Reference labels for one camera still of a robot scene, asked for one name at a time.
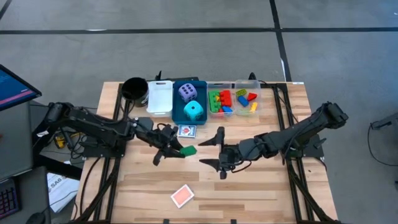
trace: wooden tabletop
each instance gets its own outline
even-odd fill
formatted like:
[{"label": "wooden tabletop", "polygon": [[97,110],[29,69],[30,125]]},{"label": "wooden tabletop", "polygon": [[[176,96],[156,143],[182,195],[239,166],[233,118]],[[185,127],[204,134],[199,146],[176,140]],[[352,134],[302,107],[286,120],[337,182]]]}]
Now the wooden tabletop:
[{"label": "wooden tabletop", "polygon": [[[98,114],[113,117],[119,82],[104,83],[98,105]],[[290,104],[294,115],[305,119],[311,114],[307,93],[303,84],[287,83]],[[228,174],[226,180],[199,159],[217,158],[218,146],[197,146],[212,138],[219,126],[225,127],[225,143],[236,144],[254,135],[278,131],[279,123],[272,90],[262,89],[262,111],[259,116],[233,115],[229,119],[209,117],[206,124],[198,126],[195,139],[179,138],[183,146],[194,145],[198,152],[185,159],[162,159],[159,166],[152,164],[156,148],[134,139],[128,142],[126,155],[121,160],[118,185],[114,201],[112,223],[295,223],[292,196],[287,169],[280,156],[259,159],[242,172]],[[286,126],[287,117],[284,109]],[[134,108],[130,114],[148,116],[145,108]],[[155,123],[173,124],[171,118],[153,118]],[[81,188],[88,169],[95,158],[85,162],[76,202],[80,204]],[[88,178],[83,209],[95,197],[100,184],[104,159],[95,165]],[[308,188],[319,206],[330,217],[337,219],[325,168],[312,158],[304,158]],[[178,209],[170,196],[187,184],[195,196]],[[303,218],[306,218],[303,198],[299,193]],[[103,200],[101,218],[105,217],[108,193]]]}]

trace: card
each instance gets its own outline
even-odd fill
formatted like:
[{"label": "card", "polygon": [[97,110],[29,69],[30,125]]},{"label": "card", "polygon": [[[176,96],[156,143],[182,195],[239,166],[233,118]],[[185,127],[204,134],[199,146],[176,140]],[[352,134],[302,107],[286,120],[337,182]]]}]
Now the card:
[{"label": "card", "polygon": [[184,138],[195,138],[197,135],[197,127],[195,125],[184,125],[178,126],[178,136]]},{"label": "card", "polygon": [[178,189],[172,196],[172,200],[177,206],[177,208],[181,208],[183,205],[185,205],[189,200],[193,198],[194,194],[191,191],[191,189],[188,187],[187,184],[182,186],[180,189]]}]

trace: clear plastic container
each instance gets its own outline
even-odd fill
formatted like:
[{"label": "clear plastic container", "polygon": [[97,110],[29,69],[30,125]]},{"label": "clear plastic container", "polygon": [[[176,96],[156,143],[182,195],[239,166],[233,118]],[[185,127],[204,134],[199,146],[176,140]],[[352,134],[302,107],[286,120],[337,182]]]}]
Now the clear plastic container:
[{"label": "clear plastic container", "polygon": [[148,83],[149,99],[147,112],[155,118],[171,117],[173,110],[173,83],[153,81]]},{"label": "clear plastic container", "polygon": [[[257,94],[257,98],[250,101],[249,105],[244,107],[236,96],[236,92],[239,90],[245,89],[247,93],[244,95],[245,98],[248,97],[249,93]],[[242,116],[253,116],[258,115],[261,110],[261,86],[260,82],[257,80],[236,80],[234,91],[232,91],[233,103],[235,105],[235,113]],[[252,104],[256,102],[257,108],[255,111],[250,111]]]},{"label": "clear plastic container", "polygon": [[[231,110],[232,112],[219,112],[219,113],[213,113],[210,111],[210,103],[209,103],[209,91],[223,91],[223,90],[229,90],[230,92],[230,97],[231,97]],[[209,114],[212,118],[228,118],[230,117],[234,111],[234,101],[232,99],[232,83],[231,82],[207,82],[207,103],[209,107]]]}]

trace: black cup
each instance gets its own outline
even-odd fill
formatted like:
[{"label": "black cup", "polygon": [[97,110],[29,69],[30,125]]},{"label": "black cup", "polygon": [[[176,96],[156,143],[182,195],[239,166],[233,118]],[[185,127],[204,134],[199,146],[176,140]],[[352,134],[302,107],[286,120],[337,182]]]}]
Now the black cup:
[{"label": "black cup", "polygon": [[134,106],[143,107],[148,104],[148,83],[143,78],[130,78],[122,86],[122,96],[129,101],[135,101]]}]

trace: computer screen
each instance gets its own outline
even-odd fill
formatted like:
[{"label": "computer screen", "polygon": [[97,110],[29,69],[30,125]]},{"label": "computer screen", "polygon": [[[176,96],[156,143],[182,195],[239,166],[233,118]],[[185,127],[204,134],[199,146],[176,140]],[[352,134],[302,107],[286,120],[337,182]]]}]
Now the computer screen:
[{"label": "computer screen", "polygon": [[41,95],[39,90],[0,65],[0,111]]}]

